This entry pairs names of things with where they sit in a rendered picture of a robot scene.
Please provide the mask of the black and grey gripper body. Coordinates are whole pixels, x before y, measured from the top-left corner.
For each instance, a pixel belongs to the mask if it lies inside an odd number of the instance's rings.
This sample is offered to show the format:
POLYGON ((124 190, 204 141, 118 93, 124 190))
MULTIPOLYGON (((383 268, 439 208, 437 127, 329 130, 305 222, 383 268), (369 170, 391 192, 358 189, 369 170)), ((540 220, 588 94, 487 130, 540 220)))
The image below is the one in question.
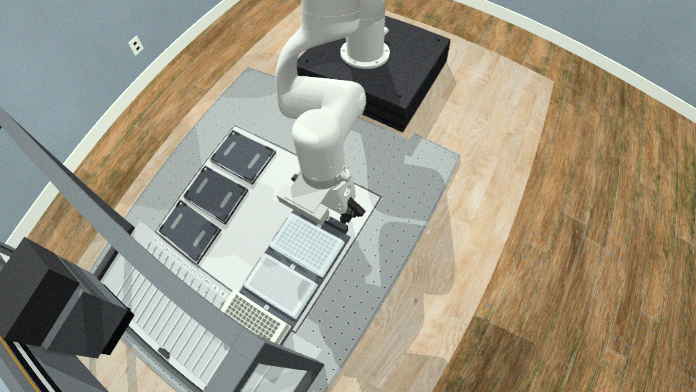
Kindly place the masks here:
POLYGON ((350 197, 352 199, 356 197, 352 176, 348 183, 340 181, 338 185, 332 187, 321 203, 339 214, 344 214, 346 213, 348 207, 347 202, 350 197))

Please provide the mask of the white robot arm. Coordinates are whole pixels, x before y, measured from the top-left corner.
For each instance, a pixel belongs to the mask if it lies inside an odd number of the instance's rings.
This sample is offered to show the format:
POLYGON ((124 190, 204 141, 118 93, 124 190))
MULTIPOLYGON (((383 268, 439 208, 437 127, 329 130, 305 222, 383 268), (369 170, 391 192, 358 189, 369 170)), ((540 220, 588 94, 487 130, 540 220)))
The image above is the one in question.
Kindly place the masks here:
POLYGON ((276 196, 322 226, 329 209, 321 202, 332 187, 351 178, 343 143, 364 111, 366 95, 355 82, 298 76, 298 55, 346 37, 343 61, 360 69, 376 68, 389 59, 383 35, 389 30, 384 0, 301 0, 301 5, 301 27, 281 51, 275 76, 279 110, 297 119, 292 137, 301 174, 276 196))

